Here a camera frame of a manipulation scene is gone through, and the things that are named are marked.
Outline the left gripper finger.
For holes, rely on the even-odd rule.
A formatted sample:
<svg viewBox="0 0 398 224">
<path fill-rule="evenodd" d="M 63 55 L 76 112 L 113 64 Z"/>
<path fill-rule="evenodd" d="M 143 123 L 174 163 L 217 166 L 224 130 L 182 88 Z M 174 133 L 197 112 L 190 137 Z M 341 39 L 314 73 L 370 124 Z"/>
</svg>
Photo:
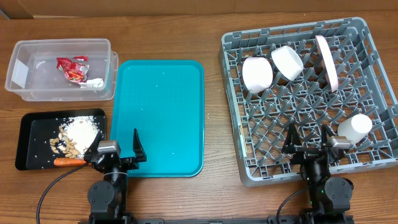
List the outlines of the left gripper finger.
<svg viewBox="0 0 398 224">
<path fill-rule="evenodd" d="M 133 133 L 133 151 L 135 153 L 135 160 L 136 162 L 146 162 L 147 161 L 147 155 L 144 151 L 144 148 L 141 144 L 141 141 L 139 139 L 139 134 L 137 129 L 134 129 Z"/>
<path fill-rule="evenodd" d="M 97 132 L 95 139 L 93 140 L 91 145 L 88 147 L 88 149 L 84 153 L 83 159 L 85 162 L 91 162 L 91 158 L 92 158 L 94 152 L 97 150 L 98 144 L 101 141 L 101 139 L 102 139 L 101 132 Z"/>
</svg>

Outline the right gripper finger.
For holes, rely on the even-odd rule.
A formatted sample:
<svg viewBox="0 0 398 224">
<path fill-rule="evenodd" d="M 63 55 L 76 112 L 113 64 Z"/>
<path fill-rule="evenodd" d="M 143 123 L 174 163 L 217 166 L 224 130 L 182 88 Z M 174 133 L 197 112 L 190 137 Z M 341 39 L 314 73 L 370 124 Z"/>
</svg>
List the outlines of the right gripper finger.
<svg viewBox="0 0 398 224">
<path fill-rule="evenodd" d="M 300 135 L 294 123 L 290 123 L 288 126 L 287 135 L 281 152 L 286 154 L 295 154 L 300 146 L 301 146 Z"/>
<path fill-rule="evenodd" d="M 333 131 L 329 128 L 329 126 L 322 124 L 321 125 L 321 142 L 322 146 L 325 146 L 328 140 L 328 137 L 332 137 L 335 134 Z"/>
</svg>

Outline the white cup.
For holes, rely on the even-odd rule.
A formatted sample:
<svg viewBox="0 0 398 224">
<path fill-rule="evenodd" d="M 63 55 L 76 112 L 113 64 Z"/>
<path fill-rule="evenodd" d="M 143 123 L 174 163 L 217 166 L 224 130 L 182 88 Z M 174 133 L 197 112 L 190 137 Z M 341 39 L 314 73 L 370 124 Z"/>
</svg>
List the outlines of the white cup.
<svg viewBox="0 0 398 224">
<path fill-rule="evenodd" d="M 337 134 L 345 137 L 350 144 L 356 144 L 370 132 L 372 127 L 373 123 L 368 116 L 356 114 L 339 124 Z"/>
</svg>

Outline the orange carrot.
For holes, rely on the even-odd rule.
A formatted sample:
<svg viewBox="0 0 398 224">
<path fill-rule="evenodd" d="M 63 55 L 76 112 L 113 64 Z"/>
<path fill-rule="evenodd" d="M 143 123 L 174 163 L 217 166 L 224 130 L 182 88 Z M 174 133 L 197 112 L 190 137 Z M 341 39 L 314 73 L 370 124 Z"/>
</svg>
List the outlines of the orange carrot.
<svg viewBox="0 0 398 224">
<path fill-rule="evenodd" d="M 83 159 L 74 159 L 74 158 L 56 158 L 53 162 L 55 167 L 75 167 L 82 166 L 86 164 L 86 161 Z"/>
</svg>

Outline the white bowl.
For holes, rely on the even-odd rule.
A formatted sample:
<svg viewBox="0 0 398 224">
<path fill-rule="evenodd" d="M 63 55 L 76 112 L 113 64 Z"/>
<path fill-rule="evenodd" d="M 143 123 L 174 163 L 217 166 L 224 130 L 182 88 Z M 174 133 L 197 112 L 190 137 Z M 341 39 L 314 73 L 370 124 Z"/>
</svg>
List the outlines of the white bowl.
<svg viewBox="0 0 398 224">
<path fill-rule="evenodd" d="M 268 89 L 273 82 L 273 72 L 269 61 L 263 57 L 249 57 L 242 66 L 243 82 L 252 93 Z"/>
<path fill-rule="evenodd" d="M 273 63 L 285 78 L 294 81 L 303 71 L 303 62 L 298 53 L 289 46 L 271 52 Z"/>
</svg>

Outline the white round plate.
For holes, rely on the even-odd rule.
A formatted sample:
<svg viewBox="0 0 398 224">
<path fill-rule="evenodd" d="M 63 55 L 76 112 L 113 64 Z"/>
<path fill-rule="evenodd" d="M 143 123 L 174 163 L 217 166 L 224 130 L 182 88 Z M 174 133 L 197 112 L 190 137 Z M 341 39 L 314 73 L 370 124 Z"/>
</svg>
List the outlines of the white round plate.
<svg viewBox="0 0 398 224">
<path fill-rule="evenodd" d="M 330 85 L 330 90 L 332 93 L 334 93 L 338 90 L 339 83 L 331 50 L 324 36 L 316 35 L 315 42 L 318 48 L 318 52 L 322 56 L 322 66 L 326 70 L 326 79 L 328 81 L 328 84 Z"/>
</svg>

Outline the red snack wrapper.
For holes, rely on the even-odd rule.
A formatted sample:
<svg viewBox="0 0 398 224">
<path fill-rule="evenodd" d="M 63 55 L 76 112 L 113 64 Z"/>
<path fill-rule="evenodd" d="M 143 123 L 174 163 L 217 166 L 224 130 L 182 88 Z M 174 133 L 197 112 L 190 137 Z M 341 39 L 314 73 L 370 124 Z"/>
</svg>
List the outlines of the red snack wrapper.
<svg viewBox="0 0 398 224">
<path fill-rule="evenodd" d="M 57 57 L 56 68 L 68 81 L 78 84 L 81 88 L 100 88 L 104 85 L 102 78 L 88 78 L 90 65 L 87 56 Z"/>
</svg>

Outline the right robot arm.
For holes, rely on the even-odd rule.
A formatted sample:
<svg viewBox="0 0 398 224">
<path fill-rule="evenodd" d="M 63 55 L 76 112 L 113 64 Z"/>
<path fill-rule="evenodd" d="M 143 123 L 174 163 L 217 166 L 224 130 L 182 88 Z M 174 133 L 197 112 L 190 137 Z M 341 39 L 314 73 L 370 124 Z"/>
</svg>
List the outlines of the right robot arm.
<svg viewBox="0 0 398 224">
<path fill-rule="evenodd" d="M 280 223 L 280 212 L 292 198 L 308 192 L 310 208 L 303 209 L 297 216 L 288 218 L 290 223 L 353 223 L 352 217 L 345 212 L 350 209 L 350 200 L 354 185 L 347 178 L 333 177 L 330 164 L 345 156 L 350 143 L 344 136 L 333 134 L 327 125 L 322 125 L 320 147 L 302 145 L 299 132 L 294 124 L 288 126 L 287 136 L 282 148 L 285 154 L 291 154 L 291 164 L 300 166 L 300 176 L 307 186 L 293 193 L 279 206 L 276 221 Z"/>
</svg>

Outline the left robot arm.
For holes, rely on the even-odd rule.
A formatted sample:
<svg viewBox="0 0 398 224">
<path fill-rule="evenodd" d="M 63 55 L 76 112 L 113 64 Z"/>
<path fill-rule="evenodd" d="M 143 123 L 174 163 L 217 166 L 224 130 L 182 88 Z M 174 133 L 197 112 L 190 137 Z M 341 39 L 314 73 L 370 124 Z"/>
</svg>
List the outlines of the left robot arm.
<svg viewBox="0 0 398 224">
<path fill-rule="evenodd" d="M 146 153 L 135 129 L 132 137 L 133 157 L 121 157 L 116 140 L 103 141 L 98 133 L 84 154 L 84 160 L 103 174 L 88 190 L 91 206 L 89 223 L 136 223 L 133 214 L 126 211 L 129 170 L 139 168 L 147 160 Z"/>
</svg>

